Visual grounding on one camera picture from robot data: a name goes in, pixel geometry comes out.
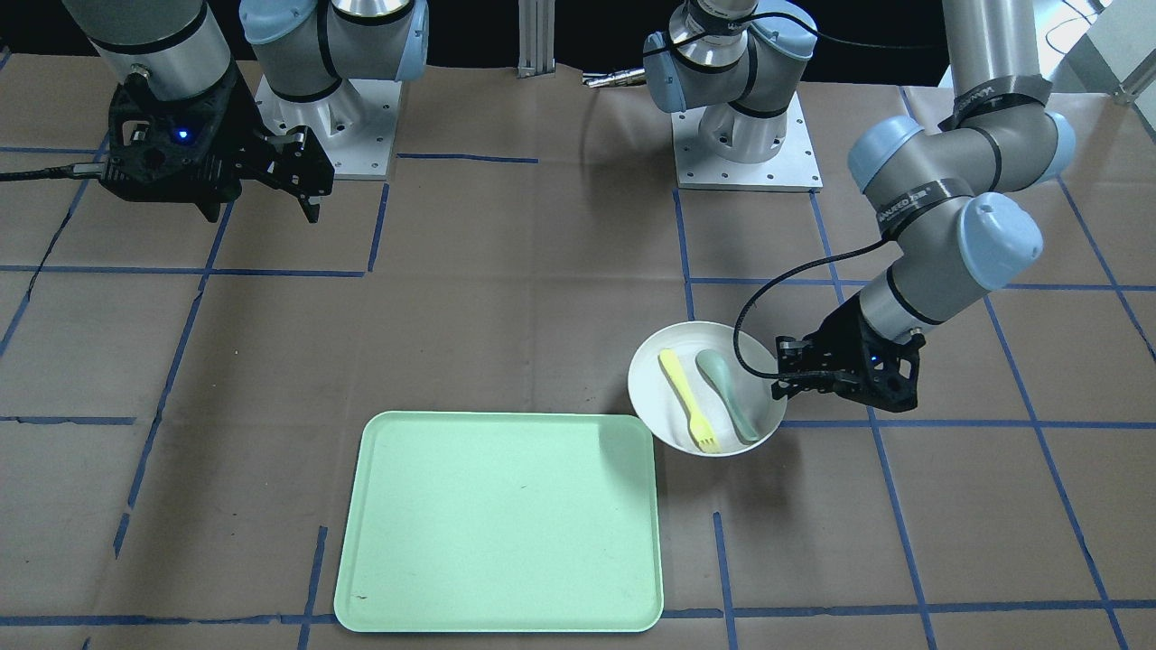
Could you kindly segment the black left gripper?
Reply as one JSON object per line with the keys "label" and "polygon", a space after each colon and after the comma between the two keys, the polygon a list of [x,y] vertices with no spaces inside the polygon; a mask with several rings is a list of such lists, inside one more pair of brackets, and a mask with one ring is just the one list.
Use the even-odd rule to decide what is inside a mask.
{"label": "black left gripper", "polygon": [[851,402],[904,413],[918,406],[921,332],[907,342],[880,337],[864,317],[859,297],[829,313],[802,339],[777,337],[778,374],[771,396],[790,400],[805,391],[842,396]]}

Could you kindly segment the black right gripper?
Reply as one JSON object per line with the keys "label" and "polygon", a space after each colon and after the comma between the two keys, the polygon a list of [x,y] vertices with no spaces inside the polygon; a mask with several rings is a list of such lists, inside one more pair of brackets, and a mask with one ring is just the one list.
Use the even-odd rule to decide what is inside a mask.
{"label": "black right gripper", "polygon": [[306,125],[271,135],[238,66],[200,94],[160,99],[157,75],[135,65],[108,111],[108,164],[99,184],[133,202],[191,204],[218,222],[242,193],[242,180],[264,172],[265,185],[292,195],[310,226],[321,217],[334,167]]}

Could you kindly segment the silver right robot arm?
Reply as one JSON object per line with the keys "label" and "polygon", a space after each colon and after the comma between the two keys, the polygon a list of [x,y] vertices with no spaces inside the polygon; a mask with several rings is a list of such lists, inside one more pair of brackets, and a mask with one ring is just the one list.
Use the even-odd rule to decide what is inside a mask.
{"label": "silver right robot arm", "polygon": [[309,222],[336,177],[336,152],[370,135],[360,79],[418,79],[425,1],[243,1],[245,40],[269,99],[249,90],[207,1],[69,1],[118,84],[108,158],[79,177],[131,202],[188,204],[209,222],[244,180],[292,195]]}

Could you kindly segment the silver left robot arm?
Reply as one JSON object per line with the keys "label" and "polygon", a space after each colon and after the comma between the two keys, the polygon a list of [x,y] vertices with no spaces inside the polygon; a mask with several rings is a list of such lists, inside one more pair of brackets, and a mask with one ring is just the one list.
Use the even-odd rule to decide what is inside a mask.
{"label": "silver left robot arm", "polygon": [[[864,132],[847,156],[880,243],[901,256],[808,337],[777,337],[776,369],[748,367],[776,400],[805,391],[892,413],[917,406],[929,330],[1000,291],[1043,252],[1016,190],[1070,164],[1075,131],[1048,111],[1028,1],[946,1],[951,112],[929,133],[911,116]],[[818,40],[788,1],[686,1],[640,53],[666,115],[706,108],[702,135],[722,157],[759,162]]]}

